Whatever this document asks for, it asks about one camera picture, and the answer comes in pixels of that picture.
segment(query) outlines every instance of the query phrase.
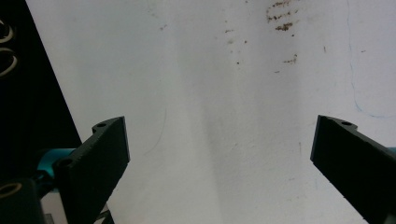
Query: white surface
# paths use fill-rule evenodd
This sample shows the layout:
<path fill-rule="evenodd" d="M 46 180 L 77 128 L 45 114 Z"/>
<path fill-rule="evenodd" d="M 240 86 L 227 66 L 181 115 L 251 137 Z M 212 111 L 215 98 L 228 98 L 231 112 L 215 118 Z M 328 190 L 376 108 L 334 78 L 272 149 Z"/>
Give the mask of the white surface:
<path fill-rule="evenodd" d="M 126 118 L 116 223 L 364 223 L 309 155 L 318 114 L 396 146 L 396 3 L 275 3 L 28 0 L 82 139 Z"/>
<path fill-rule="evenodd" d="M 67 224 L 64 205 L 58 192 L 50 192 L 41 199 L 44 214 L 50 214 L 55 224 Z"/>

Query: dirt spot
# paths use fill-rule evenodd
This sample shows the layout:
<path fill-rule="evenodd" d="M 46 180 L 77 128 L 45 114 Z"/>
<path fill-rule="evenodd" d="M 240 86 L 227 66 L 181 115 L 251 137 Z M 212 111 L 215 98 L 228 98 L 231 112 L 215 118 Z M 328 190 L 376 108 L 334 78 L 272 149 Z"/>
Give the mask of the dirt spot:
<path fill-rule="evenodd" d="M 165 24 L 163 27 L 160 28 L 161 31 L 163 31 L 163 29 L 165 29 L 168 25 Z"/>
<path fill-rule="evenodd" d="M 285 0 L 283 2 L 277 2 L 275 4 L 273 4 L 273 7 L 284 7 L 284 6 L 288 6 L 290 3 L 290 0 Z"/>
<path fill-rule="evenodd" d="M 286 61 L 283 61 L 283 63 L 290 63 L 290 64 L 297 63 L 297 54 L 294 54 L 294 57 L 292 60 L 286 60 Z"/>
<path fill-rule="evenodd" d="M 284 23 L 283 25 L 277 26 L 275 29 L 278 31 L 287 31 L 293 25 L 292 22 Z"/>
<path fill-rule="evenodd" d="M 284 14 L 280 14 L 280 15 L 277 15 L 277 16 L 269 16 L 268 15 L 268 10 L 267 10 L 267 22 L 278 21 L 281 18 L 286 18 L 286 17 L 289 17 L 289 16 L 290 16 L 290 12 L 284 13 Z"/>

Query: brown stain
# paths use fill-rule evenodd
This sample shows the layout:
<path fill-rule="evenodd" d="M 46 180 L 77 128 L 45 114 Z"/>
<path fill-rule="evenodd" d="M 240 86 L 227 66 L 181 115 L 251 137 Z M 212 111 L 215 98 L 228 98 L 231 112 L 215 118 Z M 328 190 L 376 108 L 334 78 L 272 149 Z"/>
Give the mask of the brown stain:
<path fill-rule="evenodd" d="M 275 29 L 278 31 L 287 31 L 293 25 L 292 22 L 284 23 L 283 25 L 277 26 Z"/>
<path fill-rule="evenodd" d="M 287 18 L 293 14 L 296 14 L 298 12 L 298 9 L 291 9 L 287 13 L 283 13 L 283 14 L 276 13 L 276 8 L 288 7 L 291 2 L 292 2 L 292 0 L 283 0 L 283 1 L 276 2 L 275 4 L 268 7 L 266 9 L 267 22 L 269 23 L 270 21 L 279 21 L 279 19 L 281 19 L 281 18 Z"/>
<path fill-rule="evenodd" d="M 291 16 L 291 12 L 290 11 L 287 12 L 287 13 L 284 13 L 284 14 L 277 15 L 277 16 L 270 16 L 269 15 L 269 10 L 267 10 L 267 21 L 268 22 L 270 22 L 270 21 L 278 21 L 281 18 L 286 18 L 286 17 L 289 17 L 289 16 Z"/>
<path fill-rule="evenodd" d="M 273 7 L 284 7 L 284 6 L 288 6 L 290 4 L 290 0 L 285 0 L 283 2 L 277 2 L 275 4 L 273 4 Z"/>
<path fill-rule="evenodd" d="M 292 60 L 286 60 L 286 61 L 283 61 L 283 63 L 290 63 L 290 64 L 297 63 L 297 54 L 294 54 L 294 57 Z"/>

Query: metal ring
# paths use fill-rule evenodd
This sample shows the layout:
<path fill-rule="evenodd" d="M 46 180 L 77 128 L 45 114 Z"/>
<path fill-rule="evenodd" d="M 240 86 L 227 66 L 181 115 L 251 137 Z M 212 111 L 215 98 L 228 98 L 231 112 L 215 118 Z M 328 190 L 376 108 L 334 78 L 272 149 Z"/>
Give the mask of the metal ring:
<path fill-rule="evenodd" d="M 14 193 L 20 191 L 21 188 L 21 183 L 10 183 L 0 187 L 0 199 L 4 199 L 8 196 L 13 195 Z"/>
<path fill-rule="evenodd" d="M 14 36 L 14 31 L 12 30 L 11 26 L 0 20 L 0 24 L 3 24 L 7 27 L 8 34 L 0 38 L 0 44 L 7 43 L 12 37 Z"/>
<path fill-rule="evenodd" d="M 9 52 L 9 54 L 12 56 L 12 64 L 8 68 L 6 68 L 4 71 L 0 71 L 0 77 L 3 77 L 5 75 L 7 75 L 8 73 L 12 72 L 12 70 L 14 70 L 14 68 L 17 66 L 18 58 L 15 56 L 15 53 L 12 49 L 0 48 L 0 52 L 1 51 Z"/>

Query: scratch mark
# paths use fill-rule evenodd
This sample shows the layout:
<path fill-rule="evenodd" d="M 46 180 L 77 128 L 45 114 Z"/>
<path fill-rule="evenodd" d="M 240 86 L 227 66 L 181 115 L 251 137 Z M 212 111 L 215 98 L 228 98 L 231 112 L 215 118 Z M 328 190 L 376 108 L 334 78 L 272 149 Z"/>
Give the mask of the scratch mark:
<path fill-rule="evenodd" d="M 155 143 L 154 147 L 152 147 L 149 151 L 145 152 L 144 155 L 146 156 L 147 154 L 149 154 L 152 150 L 154 150 L 155 147 L 158 146 L 158 144 L 160 144 L 161 139 L 163 138 L 163 130 L 165 129 L 165 123 L 166 123 L 166 118 L 167 118 L 167 109 L 165 108 L 165 113 L 163 115 L 163 127 L 161 128 L 161 133 L 160 133 L 160 137 L 158 138 L 157 142 Z"/>
<path fill-rule="evenodd" d="M 349 67 L 350 71 L 352 73 L 352 90 L 353 90 L 353 100 L 355 102 L 355 106 L 358 110 L 358 112 L 361 112 L 362 114 L 372 117 L 374 119 L 390 119 L 390 118 L 396 118 L 396 116 L 379 116 L 379 115 L 374 115 L 370 114 L 369 112 L 363 110 L 361 106 L 358 103 L 358 100 L 356 98 L 356 87 L 355 87 L 355 67 L 353 64 L 353 53 L 352 53 L 352 41 L 351 41 L 351 28 L 350 28 L 350 6 L 349 6 L 349 0 L 346 0 L 347 4 L 347 17 L 346 17 L 346 24 L 347 24 L 347 29 L 348 29 L 348 45 L 349 45 Z"/>

